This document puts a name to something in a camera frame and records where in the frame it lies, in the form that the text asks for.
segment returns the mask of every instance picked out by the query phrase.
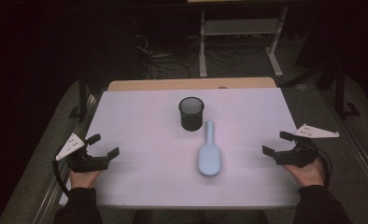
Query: person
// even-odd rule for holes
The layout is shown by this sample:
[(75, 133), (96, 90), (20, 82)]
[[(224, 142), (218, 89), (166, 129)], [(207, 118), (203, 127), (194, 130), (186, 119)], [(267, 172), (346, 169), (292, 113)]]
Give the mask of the person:
[[(323, 167), (319, 159), (299, 168), (283, 166), (299, 185), (300, 202), (296, 206), (293, 224), (351, 224), (345, 209), (323, 186)], [(70, 172), (72, 188), (68, 202), (59, 209), (53, 220), (55, 224), (103, 223), (96, 207), (96, 190), (93, 183), (101, 172), (85, 174)]]

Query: white bracket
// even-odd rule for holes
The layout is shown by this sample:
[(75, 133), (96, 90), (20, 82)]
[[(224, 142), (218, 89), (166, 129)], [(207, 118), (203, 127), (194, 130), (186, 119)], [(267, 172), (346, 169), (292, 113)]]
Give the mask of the white bracket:
[(82, 140), (75, 133), (71, 133), (70, 138), (68, 138), (67, 142), (62, 147), (62, 150), (56, 156), (56, 161), (63, 159), (76, 150), (82, 148), (84, 145), (84, 142), (82, 142)]
[(307, 138), (328, 138), (328, 137), (339, 137), (339, 133), (325, 131), (319, 128), (314, 128), (304, 124), (301, 128), (299, 128), (294, 135), (302, 136)]

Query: light blue hairbrush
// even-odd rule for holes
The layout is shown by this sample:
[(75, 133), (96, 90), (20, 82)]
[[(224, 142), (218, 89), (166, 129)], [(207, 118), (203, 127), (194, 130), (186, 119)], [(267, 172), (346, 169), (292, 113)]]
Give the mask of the light blue hairbrush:
[(214, 122), (206, 122), (206, 144), (199, 149), (198, 168), (202, 175), (213, 177), (221, 169), (221, 155), (219, 148), (213, 142)]

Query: dark background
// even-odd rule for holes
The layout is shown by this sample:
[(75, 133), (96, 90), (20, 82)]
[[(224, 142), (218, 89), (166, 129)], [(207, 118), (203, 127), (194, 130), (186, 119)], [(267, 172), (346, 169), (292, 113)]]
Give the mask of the dark background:
[[(313, 15), (318, 15), (315, 23)], [(167, 40), (181, 41), (199, 27), (173, 17), (184, 21), (187, 31), (172, 27), (164, 36)], [(154, 32), (161, 29), (155, 25), (158, 18), (152, 18), (144, 20), (148, 28), (143, 32), (160, 39)], [(79, 73), (84, 71), (93, 92), (114, 79), (145, 75), (130, 22), (117, 13), (67, 12), (59, 2), (0, 1), (0, 215), (57, 104)], [(318, 10), (293, 7), (284, 29), (289, 35), (309, 33), (299, 65), (312, 68), (338, 55), (368, 96), (368, 1)]]

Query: person's left hand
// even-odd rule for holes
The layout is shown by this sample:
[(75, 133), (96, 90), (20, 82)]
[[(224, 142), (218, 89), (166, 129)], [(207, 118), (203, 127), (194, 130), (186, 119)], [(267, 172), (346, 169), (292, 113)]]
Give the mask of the person's left hand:
[(94, 181), (96, 180), (97, 176), (99, 176), (101, 173), (102, 171), (94, 171), (88, 173), (75, 173), (74, 171), (70, 171), (71, 189), (93, 188)]

